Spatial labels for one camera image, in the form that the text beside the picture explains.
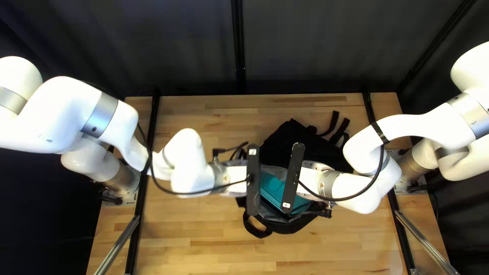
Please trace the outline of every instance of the black backpack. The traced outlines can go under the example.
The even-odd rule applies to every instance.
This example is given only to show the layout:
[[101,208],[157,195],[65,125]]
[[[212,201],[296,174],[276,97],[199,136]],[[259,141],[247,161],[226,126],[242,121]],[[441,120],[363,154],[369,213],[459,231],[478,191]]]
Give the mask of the black backpack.
[[[260,146],[260,163],[274,165],[287,169],[290,160],[292,146],[300,142],[305,145],[304,160],[312,160],[329,165],[335,170],[351,173],[353,168],[343,156],[342,148],[349,136],[344,131],[348,127],[349,120],[343,119],[340,127],[329,140],[322,137],[331,133],[339,117],[339,112],[334,111],[329,129],[318,135],[313,126],[304,127],[294,119],[284,122],[271,134]],[[343,137],[342,145],[338,148],[335,144]],[[246,208],[246,197],[236,199],[238,206]],[[266,230],[262,231],[254,227],[248,219],[250,216],[243,213],[243,224],[246,230],[257,238],[270,236],[273,232],[279,234],[296,233],[317,216],[331,218],[331,210],[326,209],[324,202],[313,201],[306,211],[289,215],[280,211],[263,197],[260,200],[260,210],[254,217],[262,223]]]

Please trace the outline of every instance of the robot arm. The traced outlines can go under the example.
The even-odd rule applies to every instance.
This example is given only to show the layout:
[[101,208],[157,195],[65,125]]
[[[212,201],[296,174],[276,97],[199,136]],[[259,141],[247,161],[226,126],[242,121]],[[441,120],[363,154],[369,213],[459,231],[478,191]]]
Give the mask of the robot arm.
[[0,147],[62,154],[85,133],[114,145],[130,166],[142,171],[148,153],[133,137],[137,120],[128,104],[79,80],[58,76],[40,85],[17,116],[1,120],[3,129],[9,130],[0,135]]

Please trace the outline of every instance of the wooden table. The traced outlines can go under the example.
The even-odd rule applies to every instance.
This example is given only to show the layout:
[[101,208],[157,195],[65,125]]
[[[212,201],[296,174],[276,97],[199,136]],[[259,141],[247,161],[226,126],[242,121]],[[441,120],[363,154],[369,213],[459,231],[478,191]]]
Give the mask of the wooden table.
[[[126,102],[138,110],[140,123],[147,129],[151,98],[129,97]],[[372,102],[376,119],[401,114],[393,92],[374,93]],[[212,148],[232,147],[245,140],[261,144],[290,118],[323,132],[333,110],[340,112],[340,119],[351,120],[350,135],[369,125],[359,93],[162,97],[154,150],[161,150],[179,130],[194,128],[210,160]],[[409,147],[409,138],[386,146]],[[397,198],[401,211],[447,257],[428,196]],[[87,274],[95,272],[133,213],[133,206],[102,207]],[[332,219],[316,218],[296,234],[274,233],[265,239],[244,229],[242,214],[233,198],[178,199],[149,180],[137,274],[406,274],[386,197],[372,214],[337,206]],[[442,274],[410,233],[408,238],[423,275]],[[109,274],[124,274],[127,252],[128,243]]]

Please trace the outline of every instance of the black curtain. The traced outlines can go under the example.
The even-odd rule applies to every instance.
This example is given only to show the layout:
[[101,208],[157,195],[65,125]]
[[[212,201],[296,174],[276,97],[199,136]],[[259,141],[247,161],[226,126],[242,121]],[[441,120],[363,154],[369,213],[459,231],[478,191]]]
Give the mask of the black curtain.
[[[245,0],[245,93],[355,92],[362,84],[396,91],[461,2]],[[459,93],[449,70],[461,54],[489,40],[488,6],[477,1],[399,92],[405,113],[424,113]],[[0,20],[1,57],[30,60],[44,80],[67,75],[120,98],[154,86],[164,95],[237,93],[229,0],[5,0]],[[1,150],[0,161],[9,194],[2,228],[6,273],[84,274],[100,206],[88,178],[62,168],[57,155]],[[478,190],[485,178],[478,179],[464,186]],[[448,205],[465,200],[456,189],[444,192],[451,195],[440,194],[439,201]],[[477,220],[471,213],[465,218]],[[452,246],[450,228],[460,224],[448,217],[440,211],[452,258],[464,250]],[[481,234],[487,228],[481,226],[466,233]],[[459,236],[460,243],[468,238]],[[487,242],[479,239],[478,251],[484,251]],[[20,262],[26,259],[29,264]]]

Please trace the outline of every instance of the mounting plate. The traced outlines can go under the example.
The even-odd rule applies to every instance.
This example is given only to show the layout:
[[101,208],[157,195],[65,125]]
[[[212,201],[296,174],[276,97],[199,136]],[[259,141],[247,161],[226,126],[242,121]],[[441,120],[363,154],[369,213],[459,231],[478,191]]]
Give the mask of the mounting plate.
[[[389,150],[386,150],[387,153],[394,159],[394,160],[398,160],[401,155],[399,155],[399,149],[396,149],[396,150],[392,150],[392,149],[389,149]],[[426,179],[424,178],[424,176],[421,176],[417,182],[419,183],[419,185],[426,185]],[[426,190],[418,190],[418,191],[414,191],[412,193],[409,193],[407,191],[407,188],[411,186],[411,182],[403,182],[403,181],[399,181],[398,183],[396,183],[396,185],[394,186],[394,192],[396,193],[396,195],[423,195],[423,194],[426,194]]]

